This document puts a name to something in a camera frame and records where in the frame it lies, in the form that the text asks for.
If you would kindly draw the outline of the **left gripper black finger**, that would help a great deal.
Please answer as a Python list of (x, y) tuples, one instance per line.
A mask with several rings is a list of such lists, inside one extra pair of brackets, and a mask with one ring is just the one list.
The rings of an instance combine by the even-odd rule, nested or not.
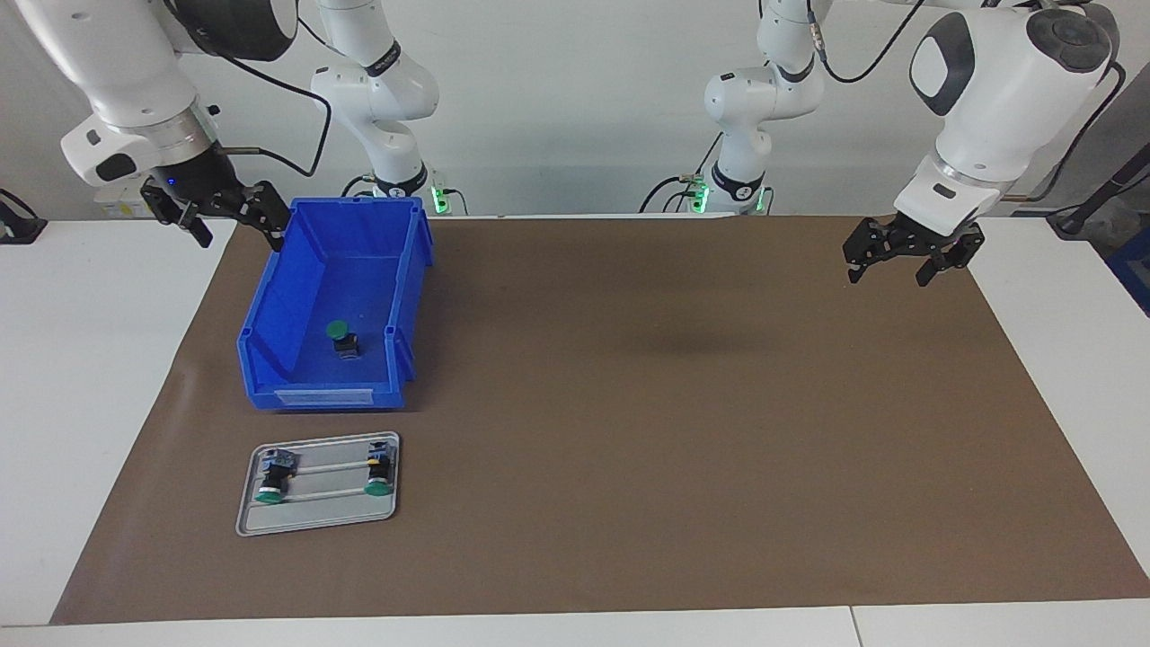
[(843, 255), (848, 267), (848, 279), (857, 284), (862, 274), (875, 263), (895, 259), (894, 246), (889, 236), (892, 233), (895, 219), (882, 222), (877, 218), (862, 218), (843, 242)]
[(963, 270), (986, 241), (981, 225), (965, 225), (949, 239), (923, 242), (923, 265), (917, 270), (917, 286), (925, 288), (938, 274)]

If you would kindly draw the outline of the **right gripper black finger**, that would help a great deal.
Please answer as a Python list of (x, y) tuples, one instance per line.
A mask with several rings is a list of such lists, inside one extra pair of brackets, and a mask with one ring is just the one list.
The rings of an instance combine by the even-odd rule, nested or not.
[(263, 234), (273, 253), (279, 253), (292, 211), (271, 182), (241, 187), (241, 205), (235, 221)]
[(177, 226), (192, 236), (198, 246), (207, 249), (214, 236), (200, 217), (195, 202), (181, 202), (169, 197), (155, 180), (146, 180), (141, 185), (141, 198), (153, 214), (153, 217), (164, 226)]

